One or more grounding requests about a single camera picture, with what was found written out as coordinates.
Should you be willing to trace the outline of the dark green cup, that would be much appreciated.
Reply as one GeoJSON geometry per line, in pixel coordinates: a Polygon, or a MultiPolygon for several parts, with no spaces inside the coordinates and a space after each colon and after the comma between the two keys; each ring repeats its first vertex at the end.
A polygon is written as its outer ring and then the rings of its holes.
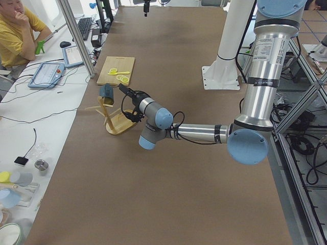
{"type": "Polygon", "coordinates": [[[100,87],[99,96],[104,100],[104,104],[113,105],[114,104],[114,94],[113,88],[110,84],[106,83],[100,87]]]}

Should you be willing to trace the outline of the yellow cup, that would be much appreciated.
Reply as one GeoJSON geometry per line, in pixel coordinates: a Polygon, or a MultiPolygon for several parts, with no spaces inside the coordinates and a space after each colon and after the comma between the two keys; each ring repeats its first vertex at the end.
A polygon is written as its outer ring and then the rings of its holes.
{"type": "Polygon", "coordinates": [[[10,183],[11,173],[8,171],[0,172],[0,182],[1,183],[10,183]]]}

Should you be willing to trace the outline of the light blue cup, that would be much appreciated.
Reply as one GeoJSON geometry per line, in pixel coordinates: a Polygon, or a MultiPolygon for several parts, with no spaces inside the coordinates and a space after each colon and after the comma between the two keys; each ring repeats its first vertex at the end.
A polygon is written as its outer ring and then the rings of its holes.
{"type": "Polygon", "coordinates": [[[20,195],[9,188],[1,189],[1,203],[5,208],[12,208],[20,202],[20,195]]]}

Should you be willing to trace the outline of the yellow lemon slice toy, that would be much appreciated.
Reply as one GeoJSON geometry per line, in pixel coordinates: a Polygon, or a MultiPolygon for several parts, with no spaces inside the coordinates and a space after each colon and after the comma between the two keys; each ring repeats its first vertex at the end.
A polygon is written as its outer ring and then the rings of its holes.
{"type": "Polygon", "coordinates": [[[117,75],[118,69],[117,68],[111,68],[108,72],[109,75],[117,75]]]}

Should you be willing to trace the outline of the wooden cutting board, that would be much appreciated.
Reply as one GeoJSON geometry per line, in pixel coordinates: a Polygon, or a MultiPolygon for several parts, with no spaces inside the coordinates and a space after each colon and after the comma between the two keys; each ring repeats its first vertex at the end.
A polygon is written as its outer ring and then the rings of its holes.
{"type": "Polygon", "coordinates": [[[135,58],[107,56],[97,79],[97,85],[110,84],[117,86],[119,83],[129,85],[135,58]]]}

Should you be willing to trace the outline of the black power adapter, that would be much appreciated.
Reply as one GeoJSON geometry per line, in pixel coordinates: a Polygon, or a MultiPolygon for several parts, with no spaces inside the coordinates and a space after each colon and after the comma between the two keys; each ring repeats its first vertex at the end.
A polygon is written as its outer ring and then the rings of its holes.
{"type": "Polygon", "coordinates": [[[102,43],[102,34],[100,29],[92,29],[91,33],[91,44],[93,47],[98,48],[101,46],[102,43]]]}

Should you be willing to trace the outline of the blue teach pendant far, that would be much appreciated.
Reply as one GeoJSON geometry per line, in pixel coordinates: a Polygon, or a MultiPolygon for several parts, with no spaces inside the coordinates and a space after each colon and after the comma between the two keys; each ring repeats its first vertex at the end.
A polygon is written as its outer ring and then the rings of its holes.
{"type": "Polygon", "coordinates": [[[65,48],[62,48],[61,50],[63,54],[64,66],[66,68],[73,68],[80,65],[84,65],[84,62],[76,45],[67,46],[65,48]]]}

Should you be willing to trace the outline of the blue teach pendant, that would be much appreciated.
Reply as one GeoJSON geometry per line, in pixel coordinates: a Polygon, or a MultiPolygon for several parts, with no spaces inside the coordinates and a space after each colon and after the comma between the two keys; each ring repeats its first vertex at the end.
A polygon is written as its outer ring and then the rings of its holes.
{"type": "Polygon", "coordinates": [[[28,87],[31,89],[52,89],[61,80],[64,63],[43,62],[34,73],[28,87]]]}
{"type": "Polygon", "coordinates": [[[84,65],[84,62],[76,45],[67,46],[65,48],[62,48],[61,50],[63,54],[64,66],[66,68],[73,68],[80,65],[84,65]]]}

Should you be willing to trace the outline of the black keyboard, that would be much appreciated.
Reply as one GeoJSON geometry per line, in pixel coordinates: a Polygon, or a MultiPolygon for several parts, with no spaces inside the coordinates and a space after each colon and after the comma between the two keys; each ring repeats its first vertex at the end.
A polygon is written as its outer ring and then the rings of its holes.
{"type": "Polygon", "coordinates": [[[78,30],[84,41],[88,39],[92,23],[93,19],[91,17],[81,18],[77,23],[78,30]]]}

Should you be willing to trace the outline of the blue teach pendant near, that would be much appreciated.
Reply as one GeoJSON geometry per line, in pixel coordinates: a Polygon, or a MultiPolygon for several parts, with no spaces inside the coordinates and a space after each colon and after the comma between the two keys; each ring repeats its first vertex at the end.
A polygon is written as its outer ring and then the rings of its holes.
{"type": "Polygon", "coordinates": [[[34,73],[28,87],[31,89],[52,89],[61,80],[64,63],[43,62],[34,73]]]}

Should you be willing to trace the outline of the green clamp tool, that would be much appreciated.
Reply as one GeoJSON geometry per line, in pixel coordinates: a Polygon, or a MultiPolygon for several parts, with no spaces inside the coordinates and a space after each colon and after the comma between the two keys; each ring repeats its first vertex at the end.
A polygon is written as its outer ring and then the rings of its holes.
{"type": "Polygon", "coordinates": [[[41,52],[44,54],[45,51],[44,51],[44,44],[45,44],[45,40],[42,40],[42,41],[38,41],[37,42],[37,47],[36,47],[36,50],[35,50],[35,54],[36,55],[39,55],[41,52]]]}

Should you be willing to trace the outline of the small black square pad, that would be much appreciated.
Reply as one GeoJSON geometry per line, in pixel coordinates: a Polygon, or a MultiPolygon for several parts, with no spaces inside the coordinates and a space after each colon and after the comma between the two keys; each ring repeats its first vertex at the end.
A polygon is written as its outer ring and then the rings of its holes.
{"type": "Polygon", "coordinates": [[[29,161],[28,158],[18,156],[18,157],[14,160],[14,163],[16,163],[16,164],[18,164],[18,165],[21,165],[21,166],[25,166],[26,163],[27,163],[28,161],[29,161]]]}

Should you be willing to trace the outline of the white green bowl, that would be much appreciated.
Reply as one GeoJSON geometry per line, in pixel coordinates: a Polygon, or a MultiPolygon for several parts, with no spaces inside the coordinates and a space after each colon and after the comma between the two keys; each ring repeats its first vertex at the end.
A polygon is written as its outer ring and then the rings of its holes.
{"type": "Polygon", "coordinates": [[[17,245],[21,240],[21,228],[18,224],[9,223],[1,227],[1,245],[17,245]]]}

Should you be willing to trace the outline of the aluminium frame post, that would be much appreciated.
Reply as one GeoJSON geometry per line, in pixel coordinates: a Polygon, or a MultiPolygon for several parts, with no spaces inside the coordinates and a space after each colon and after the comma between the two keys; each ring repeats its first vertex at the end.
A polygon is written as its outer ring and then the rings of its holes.
{"type": "Polygon", "coordinates": [[[69,28],[69,31],[77,45],[79,53],[81,55],[82,61],[88,71],[90,78],[95,76],[95,69],[89,57],[87,48],[84,44],[83,38],[80,34],[79,28],[77,26],[74,14],[67,0],[58,0],[58,4],[62,10],[63,16],[69,28]]]}

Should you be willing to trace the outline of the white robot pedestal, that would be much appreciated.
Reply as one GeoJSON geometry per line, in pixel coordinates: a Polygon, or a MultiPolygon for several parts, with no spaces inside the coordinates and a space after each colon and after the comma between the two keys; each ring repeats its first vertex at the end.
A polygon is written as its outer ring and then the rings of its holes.
{"type": "Polygon", "coordinates": [[[252,19],[256,1],[231,1],[224,24],[216,60],[202,67],[205,90],[239,90],[237,53],[252,19]]]}

